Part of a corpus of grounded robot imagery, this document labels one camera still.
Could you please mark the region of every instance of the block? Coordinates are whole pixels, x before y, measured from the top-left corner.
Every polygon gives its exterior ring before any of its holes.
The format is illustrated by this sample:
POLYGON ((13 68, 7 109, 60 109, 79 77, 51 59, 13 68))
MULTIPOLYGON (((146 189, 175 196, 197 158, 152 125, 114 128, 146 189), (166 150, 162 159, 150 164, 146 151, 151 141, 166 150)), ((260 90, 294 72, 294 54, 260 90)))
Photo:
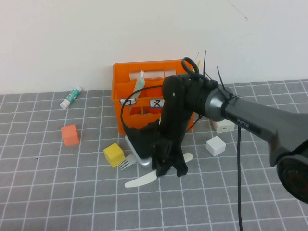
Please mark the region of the block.
POLYGON ((116 143, 110 145, 108 148, 105 148, 104 154, 106 160, 112 167, 116 167, 125 159, 123 150, 116 143))
POLYGON ((226 143, 220 137, 215 136, 206 142, 205 147, 213 156, 217 156, 226 150, 226 143))
POLYGON ((226 119, 219 121, 219 122, 212 121, 212 123, 217 133, 233 131, 235 127, 235 124, 233 122, 226 120, 226 119))
POLYGON ((75 124, 65 126, 61 128, 62 139, 66 146, 72 146, 79 144, 80 139, 75 124))

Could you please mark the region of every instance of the white wall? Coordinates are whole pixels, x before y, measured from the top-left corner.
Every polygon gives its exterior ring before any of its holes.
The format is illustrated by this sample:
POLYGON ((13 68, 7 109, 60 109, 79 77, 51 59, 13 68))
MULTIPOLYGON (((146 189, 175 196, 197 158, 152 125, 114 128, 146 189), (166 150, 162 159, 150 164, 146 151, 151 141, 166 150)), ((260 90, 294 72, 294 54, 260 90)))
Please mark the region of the white wall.
POLYGON ((307 12, 307 0, 0 0, 0 93, 110 89, 114 63, 204 49, 226 83, 308 78, 307 12))

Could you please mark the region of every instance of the orange cube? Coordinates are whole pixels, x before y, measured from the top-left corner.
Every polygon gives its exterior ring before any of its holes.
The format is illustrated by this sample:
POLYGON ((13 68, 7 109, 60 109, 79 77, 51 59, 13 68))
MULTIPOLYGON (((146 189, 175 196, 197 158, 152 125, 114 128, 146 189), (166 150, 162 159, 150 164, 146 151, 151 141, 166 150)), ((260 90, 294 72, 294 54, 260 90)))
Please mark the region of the orange cube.
POLYGON ((79 144, 80 139, 75 124, 65 126, 61 128, 62 139, 66 146, 72 146, 79 144))

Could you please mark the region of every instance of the glue stick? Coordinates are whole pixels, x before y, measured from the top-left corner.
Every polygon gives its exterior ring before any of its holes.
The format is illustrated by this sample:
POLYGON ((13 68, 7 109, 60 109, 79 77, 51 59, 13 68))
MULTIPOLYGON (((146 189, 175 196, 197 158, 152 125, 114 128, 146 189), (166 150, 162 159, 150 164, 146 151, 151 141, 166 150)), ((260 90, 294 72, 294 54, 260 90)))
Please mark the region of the glue stick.
POLYGON ((71 93, 69 93, 69 95, 66 97, 66 99, 62 101, 60 107, 66 109, 74 101, 74 99, 81 93, 81 91, 82 88, 79 86, 73 89, 71 93))
MULTIPOLYGON (((140 90, 141 88, 144 88, 145 81, 144 81, 143 77, 144 77, 144 71, 140 71, 140 76, 139 76, 139 78, 136 81, 135 89, 134 89, 133 92, 135 92, 137 90, 140 90)), ((138 92, 138 93, 134 94, 132 97, 133 98, 138 98, 140 93, 141 92, 138 92)))

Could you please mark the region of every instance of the white block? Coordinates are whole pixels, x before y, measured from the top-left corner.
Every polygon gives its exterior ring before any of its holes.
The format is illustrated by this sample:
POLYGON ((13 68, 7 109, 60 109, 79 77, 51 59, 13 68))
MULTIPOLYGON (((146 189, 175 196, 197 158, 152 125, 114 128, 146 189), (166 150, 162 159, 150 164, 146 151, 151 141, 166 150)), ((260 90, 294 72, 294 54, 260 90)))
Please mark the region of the white block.
POLYGON ((219 122, 212 121, 212 123, 217 133, 233 131, 235 127, 235 124, 233 122, 226 119, 219 122))
POLYGON ((213 156, 217 156, 226 150, 226 143, 220 137, 215 136, 206 142, 205 147, 213 156))

